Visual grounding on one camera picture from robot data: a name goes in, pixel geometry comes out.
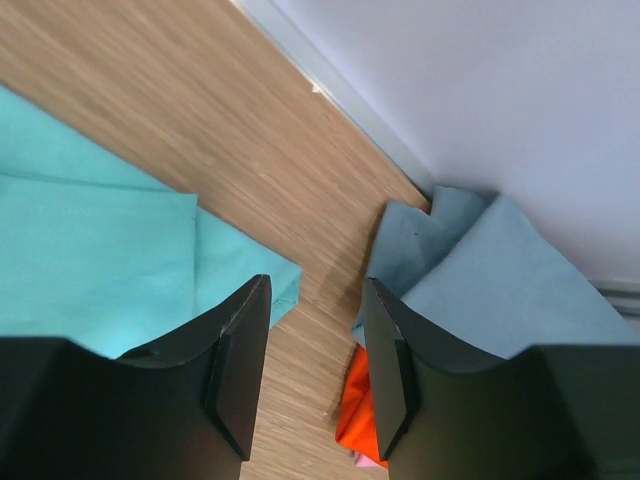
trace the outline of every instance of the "teal cloth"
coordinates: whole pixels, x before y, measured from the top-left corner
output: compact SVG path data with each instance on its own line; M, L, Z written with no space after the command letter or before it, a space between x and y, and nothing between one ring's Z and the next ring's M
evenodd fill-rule
M0 175L0 335L116 357L258 273L272 326L297 304L300 267L2 87Z

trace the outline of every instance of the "baseboard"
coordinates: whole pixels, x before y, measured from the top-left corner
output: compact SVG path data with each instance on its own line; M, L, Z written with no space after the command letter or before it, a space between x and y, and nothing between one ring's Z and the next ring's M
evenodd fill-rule
M231 0L312 84L341 110L428 197L433 178L426 166L364 101L291 20L268 0Z

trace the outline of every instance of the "orange cloth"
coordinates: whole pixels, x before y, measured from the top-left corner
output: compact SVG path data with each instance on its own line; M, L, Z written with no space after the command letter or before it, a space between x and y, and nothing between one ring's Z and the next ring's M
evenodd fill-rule
M366 455L378 465L380 461L376 422L373 417L373 396L369 382L367 351L358 346L342 394L340 420L336 429L336 442L344 448Z

